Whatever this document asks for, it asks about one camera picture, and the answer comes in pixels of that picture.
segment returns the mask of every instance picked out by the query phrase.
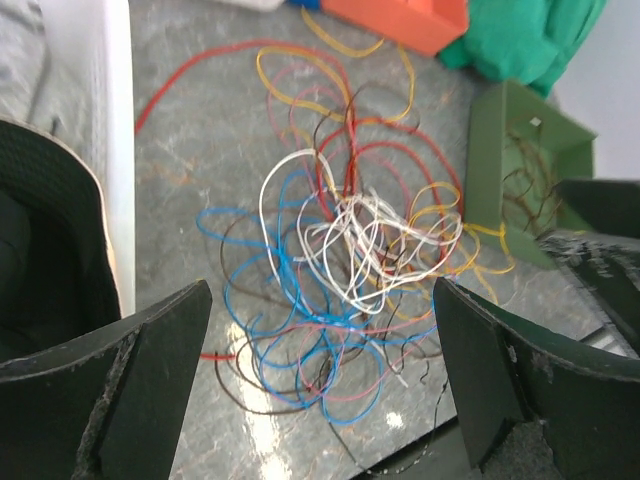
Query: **orange box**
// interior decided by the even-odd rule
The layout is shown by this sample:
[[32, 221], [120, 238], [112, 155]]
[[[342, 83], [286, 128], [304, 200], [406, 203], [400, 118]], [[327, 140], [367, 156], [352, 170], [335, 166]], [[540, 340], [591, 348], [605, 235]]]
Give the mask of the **orange box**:
[[427, 55], [469, 28], [467, 0], [322, 0], [322, 10]]

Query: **green cloth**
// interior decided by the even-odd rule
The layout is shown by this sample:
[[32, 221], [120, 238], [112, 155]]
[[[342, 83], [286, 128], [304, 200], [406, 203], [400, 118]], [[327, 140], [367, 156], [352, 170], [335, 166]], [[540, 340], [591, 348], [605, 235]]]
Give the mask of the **green cloth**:
[[567, 68], [607, 0], [470, 0], [467, 33], [442, 50], [449, 68], [516, 78], [544, 97]]

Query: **black plastic piece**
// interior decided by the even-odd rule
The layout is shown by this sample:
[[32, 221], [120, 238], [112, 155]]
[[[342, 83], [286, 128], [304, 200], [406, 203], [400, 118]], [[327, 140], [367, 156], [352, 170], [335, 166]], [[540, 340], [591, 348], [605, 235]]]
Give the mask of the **black plastic piece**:
[[436, 282], [434, 302], [472, 464], [524, 419], [543, 424], [565, 478], [638, 477], [640, 361], [555, 334], [448, 280]]
[[[420, 457], [427, 444], [429, 445], [427, 455]], [[413, 465], [416, 458], [420, 458], [420, 461]], [[373, 472], [383, 472], [387, 469], [393, 472], [407, 466], [410, 467], [402, 473], [386, 478], [394, 480], [482, 479], [480, 470], [469, 466], [460, 425], [455, 418], [440, 425], [435, 432], [428, 432], [415, 442], [389, 455], [380, 463], [371, 467], [371, 470]], [[362, 472], [353, 477], [352, 480], [372, 480], [375, 478], [380, 478], [380, 476], [375, 473]]]
[[640, 239], [640, 183], [565, 179], [556, 192], [596, 232]]
[[537, 241], [640, 354], [640, 240], [555, 231]]
[[168, 478], [210, 308], [201, 281], [0, 365], [2, 479]]

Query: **green box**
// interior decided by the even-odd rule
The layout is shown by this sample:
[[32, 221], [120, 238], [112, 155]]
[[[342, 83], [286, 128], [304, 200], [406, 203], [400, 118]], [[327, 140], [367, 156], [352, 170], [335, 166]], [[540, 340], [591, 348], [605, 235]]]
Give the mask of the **green box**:
[[[488, 90], [471, 107], [465, 222], [499, 230], [504, 221], [514, 257], [554, 268], [538, 230], [591, 227], [546, 192], [563, 178], [593, 178], [595, 137], [516, 81]], [[480, 236], [499, 247], [498, 237]]]

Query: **white wall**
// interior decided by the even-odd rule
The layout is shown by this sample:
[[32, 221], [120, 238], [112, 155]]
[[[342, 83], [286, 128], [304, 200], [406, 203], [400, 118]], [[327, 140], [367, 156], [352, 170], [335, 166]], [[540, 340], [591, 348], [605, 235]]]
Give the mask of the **white wall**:
[[135, 312], [133, 77], [127, 0], [40, 0], [53, 61], [91, 95], [92, 163], [101, 178], [122, 315]]
[[640, 0], [609, 0], [554, 93], [599, 134], [596, 176], [640, 179]]

